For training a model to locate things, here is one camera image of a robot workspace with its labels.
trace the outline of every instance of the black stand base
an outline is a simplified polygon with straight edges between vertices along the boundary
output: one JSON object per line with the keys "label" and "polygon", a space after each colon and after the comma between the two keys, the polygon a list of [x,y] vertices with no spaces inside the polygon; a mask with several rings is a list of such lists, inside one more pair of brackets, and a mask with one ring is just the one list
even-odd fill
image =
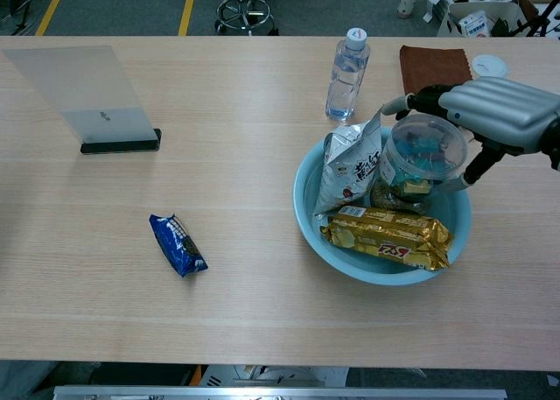
{"label": "black stand base", "polygon": [[137,140],[135,142],[106,142],[100,144],[82,144],[80,152],[84,155],[111,152],[144,152],[159,151],[161,130],[154,129],[157,140]]}

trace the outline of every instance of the gold snack package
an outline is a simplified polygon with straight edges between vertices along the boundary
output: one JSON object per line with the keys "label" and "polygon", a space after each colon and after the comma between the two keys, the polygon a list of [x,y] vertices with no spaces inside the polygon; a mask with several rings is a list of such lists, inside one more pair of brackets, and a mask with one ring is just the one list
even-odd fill
{"label": "gold snack package", "polygon": [[344,206],[321,227],[337,247],[426,270],[449,267],[452,235],[437,219],[377,207]]}

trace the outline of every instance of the wooden table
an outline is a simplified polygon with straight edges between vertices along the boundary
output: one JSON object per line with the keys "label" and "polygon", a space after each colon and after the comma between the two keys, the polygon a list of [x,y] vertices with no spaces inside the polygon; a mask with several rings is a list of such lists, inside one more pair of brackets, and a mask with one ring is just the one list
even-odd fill
{"label": "wooden table", "polygon": [[[544,156],[507,157],[470,190],[468,246],[429,282],[363,284],[307,245],[291,185],[333,126],[337,40],[0,39],[111,44],[163,131],[157,153],[82,156],[0,54],[0,358],[558,370],[560,176]],[[370,44],[360,121],[402,93],[402,44],[494,53],[560,93],[549,39]],[[181,279],[164,259],[148,217],[173,212],[208,271]]]}

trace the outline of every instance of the brown towel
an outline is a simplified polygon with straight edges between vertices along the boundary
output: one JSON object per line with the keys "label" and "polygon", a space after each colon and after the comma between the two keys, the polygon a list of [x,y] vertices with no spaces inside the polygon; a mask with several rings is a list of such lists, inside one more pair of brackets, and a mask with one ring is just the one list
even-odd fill
{"label": "brown towel", "polygon": [[404,93],[416,93],[429,85],[457,85],[471,80],[465,51],[401,47]]}

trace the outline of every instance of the white snack bag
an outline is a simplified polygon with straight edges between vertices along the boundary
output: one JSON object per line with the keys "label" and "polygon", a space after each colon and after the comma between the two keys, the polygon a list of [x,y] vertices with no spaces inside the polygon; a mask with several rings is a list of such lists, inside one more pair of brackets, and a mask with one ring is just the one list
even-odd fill
{"label": "white snack bag", "polygon": [[314,214],[368,193],[382,153],[381,111],[368,122],[339,126],[325,137],[325,159]]}

